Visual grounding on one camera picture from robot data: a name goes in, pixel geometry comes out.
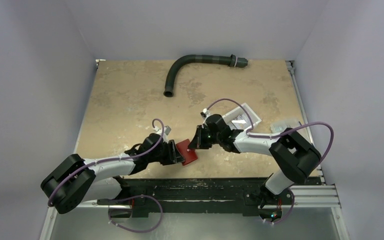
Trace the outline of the red card holder wallet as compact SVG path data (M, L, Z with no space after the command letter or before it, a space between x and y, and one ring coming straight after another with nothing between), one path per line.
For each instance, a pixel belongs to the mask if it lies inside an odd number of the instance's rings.
M179 151L179 153L184 158L184 161L182 162L183 166L186 166L198 159L198 156L194 149L189 149L188 146L191 143L189 139L185 139L183 141L180 141L176 144L176 148Z

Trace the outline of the white plastic card box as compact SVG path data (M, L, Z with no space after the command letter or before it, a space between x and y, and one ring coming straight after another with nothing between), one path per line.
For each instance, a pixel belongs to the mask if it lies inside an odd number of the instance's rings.
M252 126L255 128L262 119L250 108L247 103L243 103L242 107L236 107L230 112L224 114L222 117L225 123L233 130L249 130Z

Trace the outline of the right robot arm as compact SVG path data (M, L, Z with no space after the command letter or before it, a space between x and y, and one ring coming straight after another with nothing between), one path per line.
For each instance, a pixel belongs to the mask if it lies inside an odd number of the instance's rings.
M280 198L281 193L294 184L303 184L319 165L322 155L300 133L287 128L279 136L257 134L228 125L220 114L212 114L196 127L188 148L207 150L219 145L229 153L255 153L271 156L279 166L261 186L260 196L268 204Z

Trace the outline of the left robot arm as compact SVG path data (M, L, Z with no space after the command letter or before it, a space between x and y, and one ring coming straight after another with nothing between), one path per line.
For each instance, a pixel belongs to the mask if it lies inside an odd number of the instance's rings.
M163 166L185 162L174 140L151 133L142 143L133 145L120 156L86 159L77 153L69 155L40 184L48 206L66 214L87 201L92 186L100 181L139 173L150 163Z

